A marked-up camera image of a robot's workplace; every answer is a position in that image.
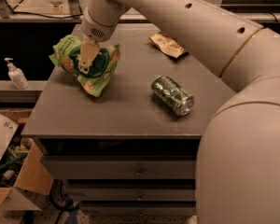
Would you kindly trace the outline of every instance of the drawer handle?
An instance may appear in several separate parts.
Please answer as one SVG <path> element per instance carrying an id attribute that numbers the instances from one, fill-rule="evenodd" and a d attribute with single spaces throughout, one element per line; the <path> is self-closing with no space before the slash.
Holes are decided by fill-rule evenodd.
<path id="1" fill-rule="evenodd" d="M 139 202 L 142 202 L 143 200 L 144 200 L 144 198 L 143 198 L 143 196 L 140 194 L 139 197 L 138 197 L 138 201 L 139 201 Z"/>
<path id="2" fill-rule="evenodd" d="M 135 173 L 135 176 L 138 177 L 138 178 L 141 178 L 144 176 L 144 174 L 142 173 L 141 169 L 138 170 L 137 173 Z"/>

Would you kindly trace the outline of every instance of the chip bag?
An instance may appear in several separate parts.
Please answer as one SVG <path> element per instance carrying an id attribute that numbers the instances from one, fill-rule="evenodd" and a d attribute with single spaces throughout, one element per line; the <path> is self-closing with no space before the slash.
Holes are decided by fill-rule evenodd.
<path id="1" fill-rule="evenodd" d="M 54 53 L 49 58 L 56 66 L 77 77 L 88 94 L 99 97 L 117 67 L 119 45 L 100 49 L 92 66 L 88 68 L 78 65 L 81 45 L 79 37 L 67 35 L 53 46 Z"/>

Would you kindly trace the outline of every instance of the cardboard box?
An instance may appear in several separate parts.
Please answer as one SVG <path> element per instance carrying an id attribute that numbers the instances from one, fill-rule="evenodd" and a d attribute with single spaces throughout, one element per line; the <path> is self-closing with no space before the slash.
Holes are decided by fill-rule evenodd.
<path id="1" fill-rule="evenodd" d="M 22 129 L 31 110 L 0 110 L 0 114 L 19 124 Z M 36 144 L 33 144 L 19 176 L 12 188 L 0 188 L 1 210 L 37 210 L 40 211 L 45 198 L 49 195 L 53 177 L 41 164 L 43 156 Z"/>

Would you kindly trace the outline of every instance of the gray tabletop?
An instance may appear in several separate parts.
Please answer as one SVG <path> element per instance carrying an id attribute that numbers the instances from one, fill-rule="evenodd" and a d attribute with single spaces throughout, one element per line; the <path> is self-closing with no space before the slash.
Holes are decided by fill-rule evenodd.
<path id="1" fill-rule="evenodd" d="M 101 44 L 120 44 L 121 57 L 99 98 L 84 92 L 75 77 L 54 68 L 22 135 L 199 138 L 210 118 L 234 92 L 190 54 L 176 60 L 154 47 L 148 37 L 158 31 L 153 24 L 120 24 L 112 38 Z M 80 25 L 73 35 L 82 37 Z M 156 102 L 150 86 L 158 75 L 171 77 L 195 97 L 190 114 L 177 119 Z"/>

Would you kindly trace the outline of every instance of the drawer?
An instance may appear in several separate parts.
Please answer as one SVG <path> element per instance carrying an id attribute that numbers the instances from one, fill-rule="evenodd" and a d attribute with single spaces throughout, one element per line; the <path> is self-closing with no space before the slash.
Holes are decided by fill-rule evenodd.
<path id="1" fill-rule="evenodd" d="M 191 185 L 159 184 L 66 184 L 66 193 L 75 201 L 131 201 L 131 202 L 195 202 L 195 189 Z"/>
<path id="2" fill-rule="evenodd" d="M 194 179 L 189 157 L 44 156 L 55 179 Z"/>
<path id="3" fill-rule="evenodd" d="M 82 202 L 80 210 L 90 216 L 180 216 L 196 215 L 195 203 L 96 203 Z"/>

